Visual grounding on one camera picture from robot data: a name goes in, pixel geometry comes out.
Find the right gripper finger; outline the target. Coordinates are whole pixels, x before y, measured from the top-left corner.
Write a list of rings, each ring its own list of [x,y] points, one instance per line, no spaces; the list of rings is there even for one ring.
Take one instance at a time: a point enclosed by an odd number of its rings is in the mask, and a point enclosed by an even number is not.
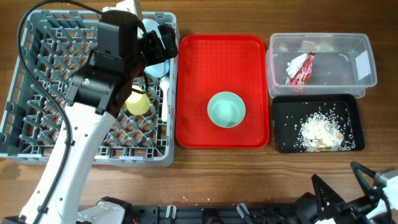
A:
[[[333,218],[340,214],[345,201],[318,175],[312,175],[318,218]]]
[[[352,161],[350,164],[350,167],[356,177],[356,180],[358,181],[358,184],[360,185],[362,191],[364,192],[365,195],[367,196],[375,196],[375,192],[373,187],[371,187],[368,183],[368,181],[364,178],[364,174],[367,175],[368,177],[374,179],[376,176],[376,172],[361,165],[360,163],[356,161]]]

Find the large light blue plate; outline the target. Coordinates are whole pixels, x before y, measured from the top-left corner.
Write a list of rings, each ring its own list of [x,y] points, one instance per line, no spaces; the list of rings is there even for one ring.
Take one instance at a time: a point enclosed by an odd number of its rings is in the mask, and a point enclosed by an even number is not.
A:
[[[156,22],[155,20],[146,19],[146,18],[144,18],[142,21],[144,23],[144,27],[146,28],[147,32],[154,30],[156,32],[158,38],[161,39],[161,34],[160,34],[159,28],[158,28],[158,26],[160,26],[160,24],[158,22]],[[148,73],[149,75],[151,75],[152,77],[162,78],[166,74],[168,74],[168,72],[170,71],[170,60],[166,60],[165,62],[158,63],[156,65],[148,66],[145,68],[144,71],[146,73]]]

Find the white plastic spoon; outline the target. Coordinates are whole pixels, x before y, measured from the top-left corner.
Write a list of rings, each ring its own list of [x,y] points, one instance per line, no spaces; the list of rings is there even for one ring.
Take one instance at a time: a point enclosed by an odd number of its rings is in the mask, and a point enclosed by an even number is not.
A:
[[[160,79],[160,89],[162,90],[163,93],[163,103],[162,103],[162,114],[161,114],[161,120],[163,122],[167,121],[168,117],[168,90],[170,86],[170,80],[169,77],[162,77]]]

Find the yellow plastic cup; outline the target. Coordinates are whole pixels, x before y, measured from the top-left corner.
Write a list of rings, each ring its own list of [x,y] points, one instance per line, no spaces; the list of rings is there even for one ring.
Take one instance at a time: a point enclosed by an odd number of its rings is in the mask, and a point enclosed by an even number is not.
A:
[[[133,91],[125,101],[128,112],[134,115],[142,115],[148,112],[150,106],[150,99],[144,93],[140,94],[134,90],[143,91],[143,89],[137,85],[132,86]]]

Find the red snack wrapper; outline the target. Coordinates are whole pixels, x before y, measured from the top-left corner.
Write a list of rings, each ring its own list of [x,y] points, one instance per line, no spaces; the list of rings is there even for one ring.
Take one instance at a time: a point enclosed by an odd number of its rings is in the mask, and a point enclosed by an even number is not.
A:
[[[289,81],[289,85],[296,85],[293,91],[296,93],[303,93],[303,86],[307,84],[312,75],[312,63],[315,59],[316,53],[310,52],[304,60],[297,73]]]

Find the green bowl with food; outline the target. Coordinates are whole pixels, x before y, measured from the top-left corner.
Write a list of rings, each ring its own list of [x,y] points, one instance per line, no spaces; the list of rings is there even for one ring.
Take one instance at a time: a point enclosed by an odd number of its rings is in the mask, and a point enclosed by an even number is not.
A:
[[[239,95],[222,91],[211,97],[207,113],[212,123],[218,127],[233,128],[245,118],[246,105]]]

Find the white napkin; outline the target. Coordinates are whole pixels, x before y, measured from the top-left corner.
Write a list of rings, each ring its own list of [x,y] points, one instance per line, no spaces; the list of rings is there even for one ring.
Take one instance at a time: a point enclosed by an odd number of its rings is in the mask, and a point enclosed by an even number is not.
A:
[[[303,63],[306,61],[308,54],[304,53],[298,57],[295,57],[290,62],[287,63],[286,72],[288,77],[286,78],[286,85],[294,78],[297,72],[302,68]]]

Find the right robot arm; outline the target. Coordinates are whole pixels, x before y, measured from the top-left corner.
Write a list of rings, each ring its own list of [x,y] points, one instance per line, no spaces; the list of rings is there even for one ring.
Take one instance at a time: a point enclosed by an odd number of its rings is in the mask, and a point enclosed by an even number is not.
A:
[[[291,206],[292,223],[373,223],[367,216],[378,205],[384,203],[387,214],[379,218],[380,222],[392,223],[391,207],[383,188],[387,182],[382,174],[353,161],[350,167],[361,187],[364,196],[345,202],[321,177],[312,175],[315,193],[302,195]]]

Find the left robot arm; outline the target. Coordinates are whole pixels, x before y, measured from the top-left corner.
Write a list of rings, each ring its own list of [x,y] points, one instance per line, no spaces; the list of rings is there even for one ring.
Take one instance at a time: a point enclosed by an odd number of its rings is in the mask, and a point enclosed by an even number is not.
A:
[[[97,46],[68,84],[63,124],[42,178],[21,213],[4,223],[76,223],[88,173],[103,139],[146,67],[178,54],[168,25],[146,30],[133,13],[103,12]]]

